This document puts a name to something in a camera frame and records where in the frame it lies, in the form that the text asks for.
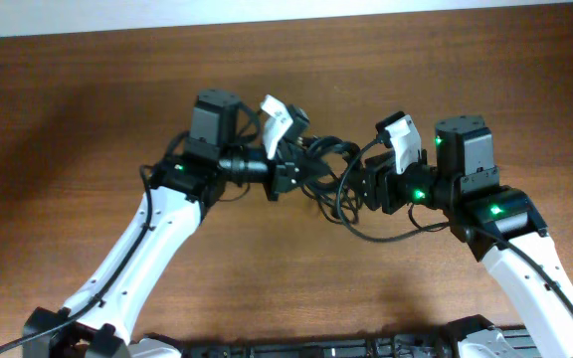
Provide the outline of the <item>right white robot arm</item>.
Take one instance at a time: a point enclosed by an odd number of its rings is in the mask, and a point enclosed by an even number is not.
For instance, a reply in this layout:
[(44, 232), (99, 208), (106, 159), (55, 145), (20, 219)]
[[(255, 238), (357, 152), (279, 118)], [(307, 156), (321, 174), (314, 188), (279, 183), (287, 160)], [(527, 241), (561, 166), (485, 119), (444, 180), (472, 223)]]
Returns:
[(543, 357), (573, 357), (573, 284), (549, 229), (523, 191), (503, 185), (493, 137), (479, 115), (435, 125), (437, 162), (427, 161), (412, 117), (397, 112), (376, 125), (387, 152), (351, 167), (348, 180), (371, 210), (393, 214), (424, 206), (499, 284)]

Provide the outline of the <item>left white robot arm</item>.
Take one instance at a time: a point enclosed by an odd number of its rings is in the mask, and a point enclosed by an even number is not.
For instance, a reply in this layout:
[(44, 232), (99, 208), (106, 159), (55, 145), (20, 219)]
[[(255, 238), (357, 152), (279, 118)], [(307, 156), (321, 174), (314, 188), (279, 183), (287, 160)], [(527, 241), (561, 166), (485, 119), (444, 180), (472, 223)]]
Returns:
[(228, 183), (260, 183), (269, 200), (323, 173), (306, 158), (305, 111), (266, 95), (253, 110), (228, 91), (204, 89), (191, 127), (139, 173), (138, 210), (90, 279), (57, 312), (36, 309), (23, 327), (25, 357), (180, 357), (165, 337), (131, 339), (139, 313), (169, 262), (222, 199)]

